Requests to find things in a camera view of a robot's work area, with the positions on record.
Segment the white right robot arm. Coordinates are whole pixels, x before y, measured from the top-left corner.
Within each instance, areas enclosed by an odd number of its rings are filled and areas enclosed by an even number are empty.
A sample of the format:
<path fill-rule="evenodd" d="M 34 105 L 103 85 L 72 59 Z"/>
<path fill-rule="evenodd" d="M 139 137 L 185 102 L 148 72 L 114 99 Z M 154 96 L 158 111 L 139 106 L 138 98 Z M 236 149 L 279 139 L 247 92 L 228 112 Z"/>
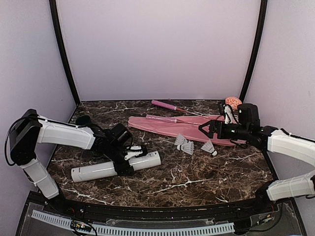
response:
<path fill-rule="evenodd" d="M 210 120 L 198 127 L 208 138 L 216 136 L 224 140 L 241 140 L 264 151 L 315 165 L 315 142 L 312 139 L 294 135 L 283 128 L 261 126 L 258 107 L 252 103 L 240 104 L 237 115 L 234 115 L 227 104 L 219 105 L 225 120 Z M 263 184 L 255 193 L 251 209 L 262 213 L 269 207 L 270 202 L 315 196 L 315 172 L 283 179 L 273 180 Z"/>

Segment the white shuttlecock tube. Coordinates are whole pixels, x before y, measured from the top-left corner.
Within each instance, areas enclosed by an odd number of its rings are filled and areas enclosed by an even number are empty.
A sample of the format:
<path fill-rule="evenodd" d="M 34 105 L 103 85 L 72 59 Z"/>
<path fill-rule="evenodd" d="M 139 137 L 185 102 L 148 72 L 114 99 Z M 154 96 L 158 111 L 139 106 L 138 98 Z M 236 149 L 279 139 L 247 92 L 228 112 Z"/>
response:
<path fill-rule="evenodd" d="M 135 171 L 161 165 L 158 151 L 150 152 L 142 157 L 133 157 L 128 161 Z M 74 182 L 84 182 L 117 175 L 112 161 L 71 169 L 71 177 Z"/>

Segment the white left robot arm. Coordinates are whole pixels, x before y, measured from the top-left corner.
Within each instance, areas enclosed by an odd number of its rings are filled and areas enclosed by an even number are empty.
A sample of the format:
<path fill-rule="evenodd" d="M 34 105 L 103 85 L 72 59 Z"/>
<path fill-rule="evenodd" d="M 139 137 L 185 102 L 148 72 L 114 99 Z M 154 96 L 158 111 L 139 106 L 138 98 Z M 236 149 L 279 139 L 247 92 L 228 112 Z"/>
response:
<path fill-rule="evenodd" d="M 81 124 L 64 123 L 42 117 L 35 109 L 29 109 L 13 122 L 4 142 L 7 164 L 20 166 L 43 196 L 51 199 L 50 206 L 58 214 L 69 211 L 69 202 L 62 198 L 62 191 L 37 157 L 37 144 L 48 143 L 92 150 L 109 158 L 118 175 L 126 176 L 134 171 L 125 159 L 131 150 L 131 145 L 126 143 L 132 142 L 133 137 L 123 124 L 102 129 L 88 121 L 87 117 L 80 117 L 79 120 Z"/>

